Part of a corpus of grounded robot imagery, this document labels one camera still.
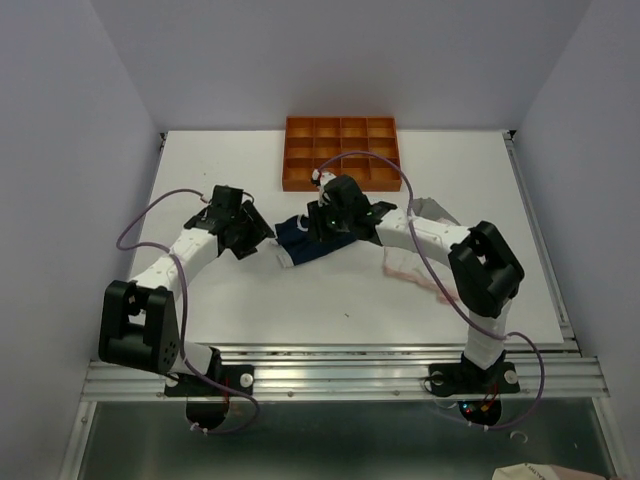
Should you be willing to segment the navy blue underwear white trim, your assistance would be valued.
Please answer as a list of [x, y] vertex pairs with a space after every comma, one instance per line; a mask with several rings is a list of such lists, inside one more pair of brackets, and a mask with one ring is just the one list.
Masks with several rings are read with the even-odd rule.
[[325, 257], [346, 246], [330, 241], [317, 243], [308, 235], [308, 217], [300, 214], [275, 224], [276, 257], [283, 268], [299, 266]]

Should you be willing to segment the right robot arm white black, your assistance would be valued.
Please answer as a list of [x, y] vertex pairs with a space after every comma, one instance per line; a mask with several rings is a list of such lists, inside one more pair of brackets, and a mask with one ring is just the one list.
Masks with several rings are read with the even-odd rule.
[[461, 381], [472, 390], [491, 384], [494, 364], [504, 351], [511, 300], [524, 279], [523, 267], [495, 225], [447, 225], [386, 201], [372, 203], [347, 175], [315, 170], [311, 183], [319, 190], [318, 199], [307, 204], [312, 240], [329, 242], [351, 234], [360, 241], [415, 253], [426, 267], [433, 260], [450, 269], [458, 300], [469, 311], [464, 316], [469, 329]]

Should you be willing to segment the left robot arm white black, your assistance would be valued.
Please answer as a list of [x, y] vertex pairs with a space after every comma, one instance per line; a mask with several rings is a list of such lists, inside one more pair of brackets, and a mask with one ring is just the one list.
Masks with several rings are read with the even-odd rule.
[[102, 361], [160, 375], [188, 375], [199, 393], [222, 382], [218, 349], [186, 339], [189, 283], [224, 252], [242, 260], [275, 234], [242, 189], [217, 185], [174, 243], [140, 241], [160, 256], [130, 280], [105, 290], [98, 353]]

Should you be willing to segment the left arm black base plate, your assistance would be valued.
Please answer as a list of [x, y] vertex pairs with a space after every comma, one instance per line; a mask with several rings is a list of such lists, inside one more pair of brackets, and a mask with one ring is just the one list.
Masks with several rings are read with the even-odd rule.
[[173, 380], [166, 379], [163, 394], [169, 398], [252, 396], [254, 381], [253, 365], [223, 365], [215, 380], [217, 386], [192, 374], [173, 374]]

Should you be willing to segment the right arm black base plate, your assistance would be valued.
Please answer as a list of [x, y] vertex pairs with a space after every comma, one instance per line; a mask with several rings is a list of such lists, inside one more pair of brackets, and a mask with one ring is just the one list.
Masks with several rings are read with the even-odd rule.
[[516, 394], [521, 391], [515, 366], [510, 362], [488, 370], [461, 362], [436, 363], [429, 366], [425, 381], [431, 393], [441, 398], [454, 395], [471, 398], [473, 395], [492, 393], [494, 388], [497, 388], [498, 394]]

